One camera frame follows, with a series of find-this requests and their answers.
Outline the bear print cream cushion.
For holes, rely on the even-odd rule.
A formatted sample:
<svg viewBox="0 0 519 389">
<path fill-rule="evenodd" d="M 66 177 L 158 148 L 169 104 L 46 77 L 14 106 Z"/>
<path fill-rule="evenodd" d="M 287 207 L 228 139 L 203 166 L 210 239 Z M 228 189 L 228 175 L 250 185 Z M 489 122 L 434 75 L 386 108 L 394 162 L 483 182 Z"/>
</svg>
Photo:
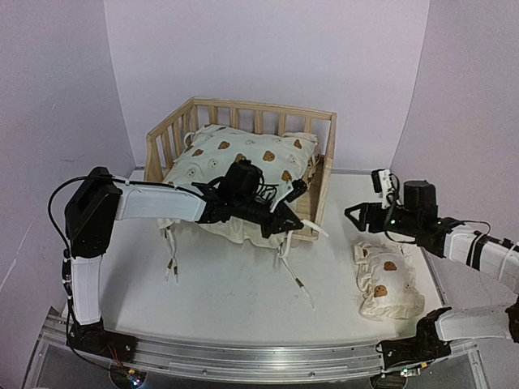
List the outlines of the bear print cream cushion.
<svg viewBox="0 0 519 389">
<path fill-rule="evenodd" d="M 295 132 L 287 135 L 255 135 L 229 126 L 208 125 L 191 134 L 191 144 L 182 152 L 164 183 L 195 188 L 193 182 L 208 183 L 227 173 L 234 162 L 246 159 L 263 173 L 260 195 L 269 200 L 276 198 L 288 183 L 302 179 L 311 189 L 318 162 L 319 141 L 316 135 Z M 263 237 L 260 226 L 232 216 L 226 222 L 202 224 L 201 228 L 242 244 L 249 241 L 255 246 L 277 250 L 280 260 L 302 293 L 315 308 L 314 300 L 287 263 L 293 234 L 274 233 Z"/>
</svg>

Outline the wooden pet bed frame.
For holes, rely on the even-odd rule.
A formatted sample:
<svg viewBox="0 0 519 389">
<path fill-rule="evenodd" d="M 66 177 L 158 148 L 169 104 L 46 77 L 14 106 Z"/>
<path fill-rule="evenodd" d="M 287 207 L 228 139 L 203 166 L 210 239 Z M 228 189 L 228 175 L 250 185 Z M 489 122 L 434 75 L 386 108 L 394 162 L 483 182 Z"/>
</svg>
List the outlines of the wooden pet bed frame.
<svg viewBox="0 0 519 389">
<path fill-rule="evenodd" d="M 311 175 L 310 189 L 297 202 L 298 216 L 308 216 L 316 224 L 322 222 L 334 160 L 337 114 L 319 109 L 299 108 L 259 102 L 192 97 L 169 114 L 147 134 L 147 158 L 144 179 L 160 182 L 174 166 L 174 159 L 182 154 L 189 141 L 187 134 L 206 124 L 222 125 L 220 111 L 229 113 L 233 128 L 242 126 L 241 114 L 251 119 L 251 131 L 257 135 L 272 130 L 276 135 L 289 133 L 289 121 L 302 121 L 302 131 L 319 135 L 316 167 Z"/>
</svg>

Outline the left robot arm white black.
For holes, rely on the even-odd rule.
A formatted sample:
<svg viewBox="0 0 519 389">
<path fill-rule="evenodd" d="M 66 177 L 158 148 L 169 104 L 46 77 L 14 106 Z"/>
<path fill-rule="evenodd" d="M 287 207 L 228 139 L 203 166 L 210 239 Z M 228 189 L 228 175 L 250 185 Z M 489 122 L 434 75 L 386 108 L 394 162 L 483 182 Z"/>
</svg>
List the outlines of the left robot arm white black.
<svg viewBox="0 0 519 389">
<path fill-rule="evenodd" d="M 70 299 L 80 324 L 76 338 L 92 354 L 109 347 L 101 321 L 101 260 L 115 222 L 171 219 L 197 224 L 226 222 L 234 217 L 256 224 L 262 237 L 300 230 L 303 222 L 289 204 L 307 191 L 302 179 L 285 177 L 268 184 L 249 160 L 234 162 L 222 177 L 187 186 L 136 182 L 111 175 L 104 167 L 85 177 L 65 209 L 67 253 L 71 258 Z"/>
</svg>

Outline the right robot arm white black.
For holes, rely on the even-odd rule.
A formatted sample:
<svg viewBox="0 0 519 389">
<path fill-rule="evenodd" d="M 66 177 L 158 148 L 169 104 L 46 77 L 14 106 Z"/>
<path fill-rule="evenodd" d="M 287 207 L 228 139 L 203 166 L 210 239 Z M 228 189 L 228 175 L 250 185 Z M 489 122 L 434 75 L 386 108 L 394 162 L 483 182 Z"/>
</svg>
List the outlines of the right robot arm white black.
<svg viewBox="0 0 519 389">
<path fill-rule="evenodd" d="M 425 359 L 440 341 L 518 341 L 518 243 L 491 235 L 483 220 L 442 217 L 436 189 L 426 180 L 400 183 L 388 170 L 372 174 L 378 199 L 344 210 L 360 232 L 380 234 L 400 249 L 417 248 L 440 267 L 454 306 L 431 316 L 409 340 L 408 351 Z"/>
</svg>

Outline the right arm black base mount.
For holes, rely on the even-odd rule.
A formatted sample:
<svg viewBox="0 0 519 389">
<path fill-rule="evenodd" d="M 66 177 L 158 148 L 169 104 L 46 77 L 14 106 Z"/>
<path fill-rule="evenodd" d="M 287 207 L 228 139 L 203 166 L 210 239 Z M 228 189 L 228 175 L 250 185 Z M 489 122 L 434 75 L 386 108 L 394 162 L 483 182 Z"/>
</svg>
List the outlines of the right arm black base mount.
<svg viewBox="0 0 519 389">
<path fill-rule="evenodd" d="M 451 355 L 450 342 L 441 340 L 435 324 L 448 308 L 434 310 L 418 320 L 415 335 L 399 340 L 382 340 L 377 352 L 382 355 L 383 371 L 415 367 Z"/>
</svg>

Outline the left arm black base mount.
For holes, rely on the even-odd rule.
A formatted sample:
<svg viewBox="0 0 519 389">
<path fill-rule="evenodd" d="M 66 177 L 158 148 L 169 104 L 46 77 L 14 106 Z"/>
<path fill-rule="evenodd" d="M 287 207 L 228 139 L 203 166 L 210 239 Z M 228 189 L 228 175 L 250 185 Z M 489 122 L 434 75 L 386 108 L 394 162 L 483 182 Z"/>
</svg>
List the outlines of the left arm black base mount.
<svg viewBox="0 0 519 389">
<path fill-rule="evenodd" d="M 137 339 L 106 330 L 103 320 L 89 325 L 70 323 L 66 335 L 66 344 L 75 352 L 110 358 L 121 363 L 134 360 Z"/>
</svg>

